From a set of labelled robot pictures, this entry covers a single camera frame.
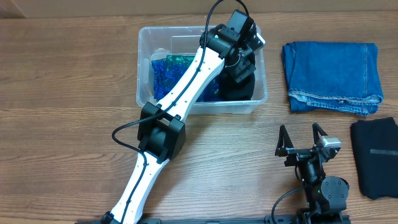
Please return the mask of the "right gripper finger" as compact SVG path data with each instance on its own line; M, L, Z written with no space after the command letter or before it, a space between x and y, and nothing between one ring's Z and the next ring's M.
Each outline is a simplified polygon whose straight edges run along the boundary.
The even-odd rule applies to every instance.
M327 136L328 134L320 127L318 123L312 124L313 140L316 144L320 140L320 136Z
M292 150L294 145L289 137L289 134L284 125L280 126L279 139L276 146L277 150Z

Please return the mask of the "small black cloth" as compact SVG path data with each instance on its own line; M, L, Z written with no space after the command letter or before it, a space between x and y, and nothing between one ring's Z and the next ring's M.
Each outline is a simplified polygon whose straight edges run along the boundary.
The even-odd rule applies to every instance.
M228 73L225 67L218 75L219 79L219 98L221 101L244 101L250 100L254 93L255 75L250 73L245 79L239 83L236 82Z

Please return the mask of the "large black cloth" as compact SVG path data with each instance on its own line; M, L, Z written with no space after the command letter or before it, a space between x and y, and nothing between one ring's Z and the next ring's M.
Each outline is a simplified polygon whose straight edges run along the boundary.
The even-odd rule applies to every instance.
M397 124L359 120L350 127L359 189L370 199L397 198Z

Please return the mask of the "blue green sequin cloth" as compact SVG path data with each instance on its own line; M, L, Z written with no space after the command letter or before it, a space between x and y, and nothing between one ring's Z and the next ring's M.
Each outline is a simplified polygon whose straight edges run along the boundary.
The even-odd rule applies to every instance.
M154 69L154 99L161 100L181 79L192 63L194 56L168 55L151 61ZM198 97L197 102L223 101L219 93L220 78L214 78Z

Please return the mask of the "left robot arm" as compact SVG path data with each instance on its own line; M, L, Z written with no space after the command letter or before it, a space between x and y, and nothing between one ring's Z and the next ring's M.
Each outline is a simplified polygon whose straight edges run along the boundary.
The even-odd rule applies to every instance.
M137 162L118 203L102 223L138 223L156 178L182 149L187 115L205 88L220 78L218 94L225 101L250 100L254 92L255 56L249 45L257 37L249 14L235 10L227 24L206 28L193 62L157 104L147 102L139 126Z

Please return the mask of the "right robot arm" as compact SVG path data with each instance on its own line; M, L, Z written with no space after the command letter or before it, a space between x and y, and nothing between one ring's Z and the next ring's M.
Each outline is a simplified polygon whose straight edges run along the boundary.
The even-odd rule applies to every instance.
M318 123L312 124L313 145L307 149L296 149L284 125L280 126L279 138L275 149L277 157L284 157L286 167L295 168L295 176L302 184L283 194L273 204L267 221L271 223L350 223L346 210L349 183L336 176L327 176L323 165L333 159L341 149L337 137L328 135ZM300 208L294 215L277 216L278 204L298 191L303 190L307 206Z

